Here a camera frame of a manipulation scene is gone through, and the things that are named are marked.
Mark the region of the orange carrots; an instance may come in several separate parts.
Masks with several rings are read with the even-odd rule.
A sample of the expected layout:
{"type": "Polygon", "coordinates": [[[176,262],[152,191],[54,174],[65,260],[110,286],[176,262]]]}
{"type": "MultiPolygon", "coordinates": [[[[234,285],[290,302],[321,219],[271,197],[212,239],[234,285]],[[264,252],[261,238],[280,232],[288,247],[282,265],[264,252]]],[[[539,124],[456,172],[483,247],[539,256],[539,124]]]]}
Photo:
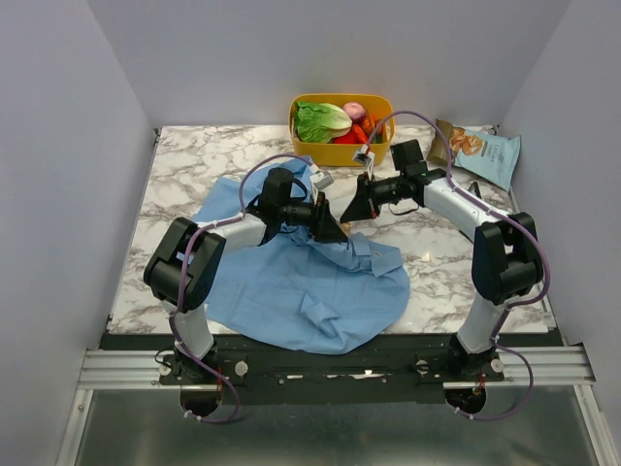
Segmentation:
{"type": "Polygon", "coordinates": [[[360,123],[361,128],[367,136],[375,134],[374,143],[379,144],[383,142],[384,126],[380,125],[380,118],[374,114],[367,113],[360,123]]]}

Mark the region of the blue shirt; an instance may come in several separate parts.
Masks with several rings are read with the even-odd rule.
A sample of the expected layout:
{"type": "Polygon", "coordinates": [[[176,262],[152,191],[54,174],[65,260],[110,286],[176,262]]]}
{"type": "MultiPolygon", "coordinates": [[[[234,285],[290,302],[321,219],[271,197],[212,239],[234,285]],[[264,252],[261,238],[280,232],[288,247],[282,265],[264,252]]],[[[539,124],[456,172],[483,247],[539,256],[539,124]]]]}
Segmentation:
{"type": "Polygon", "coordinates": [[[321,244],[291,226],[264,246],[224,253],[207,296],[183,305],[263,343],[339,355],[395,323],[408,301],[399,249],[361,233],[321,244]]]}

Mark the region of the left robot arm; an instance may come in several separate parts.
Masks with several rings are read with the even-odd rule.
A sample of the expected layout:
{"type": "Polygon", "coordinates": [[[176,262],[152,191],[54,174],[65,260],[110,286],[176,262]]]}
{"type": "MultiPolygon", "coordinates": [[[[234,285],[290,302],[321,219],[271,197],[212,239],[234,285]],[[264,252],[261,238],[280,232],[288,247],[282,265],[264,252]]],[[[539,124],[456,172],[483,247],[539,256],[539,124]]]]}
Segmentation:
{"type": "Polygon", "coordinates": [[[332,177],[310,166],[310,184],[293,172],[276,167],[268,171],[261,190],[231,217],[199,225],[176,218],[144,270],[143,280],[153,296],[167,306],[177,351],[185,357],[182,372],[194,383],[205,383],[214,374],[209,354],[214,343],[203,304],[207,300],[222,257],[260,247],[273,240],[283,225],[304,227],[317,243],[348,240],[330,212],[323,190],[332,177]]]}

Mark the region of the blue chip bag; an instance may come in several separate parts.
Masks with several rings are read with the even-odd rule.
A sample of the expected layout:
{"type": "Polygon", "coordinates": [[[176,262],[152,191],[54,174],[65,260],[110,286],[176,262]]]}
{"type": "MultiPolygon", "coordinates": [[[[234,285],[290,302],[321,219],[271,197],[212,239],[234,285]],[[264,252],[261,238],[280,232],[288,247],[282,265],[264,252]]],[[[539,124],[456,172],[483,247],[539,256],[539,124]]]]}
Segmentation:
{"type": "Polygon", "coordinates": [[[478,175],[509,191],[521,150],[521,138],[512,139],[436,120],[452,153],[452,165],[478,175]]]}

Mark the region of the green lettuce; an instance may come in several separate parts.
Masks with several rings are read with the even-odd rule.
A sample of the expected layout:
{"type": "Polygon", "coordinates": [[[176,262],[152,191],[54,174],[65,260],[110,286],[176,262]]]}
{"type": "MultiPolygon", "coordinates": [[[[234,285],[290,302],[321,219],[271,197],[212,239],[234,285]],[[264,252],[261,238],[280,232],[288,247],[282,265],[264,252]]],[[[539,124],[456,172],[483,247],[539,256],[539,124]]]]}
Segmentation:
{"type": "Polygon", "coordinates": [[[307,101],[295,103],[293,122],[298,138],[311,144],[327,144],[346,134],[353,124],[341,107],[307,101]]]}

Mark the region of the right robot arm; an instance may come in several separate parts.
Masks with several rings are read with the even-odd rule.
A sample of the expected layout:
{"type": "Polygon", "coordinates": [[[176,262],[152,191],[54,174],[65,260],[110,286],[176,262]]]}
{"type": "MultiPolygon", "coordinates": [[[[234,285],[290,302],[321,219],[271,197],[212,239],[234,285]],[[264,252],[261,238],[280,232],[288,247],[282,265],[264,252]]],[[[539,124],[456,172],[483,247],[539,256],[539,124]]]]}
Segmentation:
{"type": "Polygon", "coordinates": [[[369,147],[354,153],[354,162],[366,171],[357,178],[356,192],[341,221],[376,218],[382,206],[410,199],[449,220],[472,242],[476,296],[451,338],[445,360],[453,378],[468,380],[490,363],[510,305],[543,278],[543,263],[534,245],[535,223],[524,213],[497,211],[453,183],[443,169],[429,168],[415,140],[393,146],[392,158],[397,176],[380,180],[373,173],[375,157],[369,147]]]}

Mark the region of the red pepper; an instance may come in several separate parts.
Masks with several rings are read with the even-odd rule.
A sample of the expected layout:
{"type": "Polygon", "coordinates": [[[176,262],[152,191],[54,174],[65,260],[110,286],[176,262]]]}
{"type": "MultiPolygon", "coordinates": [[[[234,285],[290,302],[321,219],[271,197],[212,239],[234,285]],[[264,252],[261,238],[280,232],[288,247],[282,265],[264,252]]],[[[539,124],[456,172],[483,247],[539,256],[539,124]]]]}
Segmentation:
{"type": "Polygon", "coordinates": [[[346,134],[334,138],[332,143],[339,145],[364,145],[368,143],[374,129],[375,128],[372,125],[360,125],[354,123],[346,134]]]}

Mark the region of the red onion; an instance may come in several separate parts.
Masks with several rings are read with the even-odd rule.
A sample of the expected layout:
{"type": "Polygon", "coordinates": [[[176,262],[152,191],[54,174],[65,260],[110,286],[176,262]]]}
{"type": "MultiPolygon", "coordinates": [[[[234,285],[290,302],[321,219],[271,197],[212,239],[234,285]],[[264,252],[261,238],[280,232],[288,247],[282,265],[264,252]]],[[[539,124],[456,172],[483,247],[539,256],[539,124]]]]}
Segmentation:
{"type": "Polygon", "coordinates": [[[343,110],[354,123],[364,120],[367,116],[366,109],[358,102],[345,103],[343,110]]]}

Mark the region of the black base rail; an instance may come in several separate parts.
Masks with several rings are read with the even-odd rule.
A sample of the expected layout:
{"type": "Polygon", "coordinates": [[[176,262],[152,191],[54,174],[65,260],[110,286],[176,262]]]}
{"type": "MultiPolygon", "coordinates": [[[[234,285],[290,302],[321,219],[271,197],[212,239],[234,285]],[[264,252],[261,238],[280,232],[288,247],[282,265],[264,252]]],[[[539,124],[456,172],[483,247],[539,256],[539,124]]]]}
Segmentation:
{"type": "Polygon", "coordinates": [[[218,335],[202,366],[172,347],[169,336],[112,335],[101,350],[153,350],[160,382],[180,388],[180,404],[197,413],[221,406],[454,404],[477,412],[492,387],[571,383],[579,352],[557,332],[508,334],[490,363],[471,377],[445,367],[451,336],[379,335],[344,355],[279,349],[240,335],[218,335]]]}

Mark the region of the yellow plastic basket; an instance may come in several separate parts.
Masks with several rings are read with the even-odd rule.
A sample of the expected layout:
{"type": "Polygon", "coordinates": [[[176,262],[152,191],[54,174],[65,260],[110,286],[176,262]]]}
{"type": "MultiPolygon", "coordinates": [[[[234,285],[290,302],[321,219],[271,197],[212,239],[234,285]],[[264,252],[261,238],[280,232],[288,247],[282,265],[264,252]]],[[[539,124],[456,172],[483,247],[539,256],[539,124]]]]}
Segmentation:
{"type": "Polygon", "coordinates": [[[379,164],[395,133],[392,112],[392,104],[377,95],[301,95],[292,102],[288,119],[294,152],[320,166],[353,167],[354,153],[368,144],[379,164]]]}

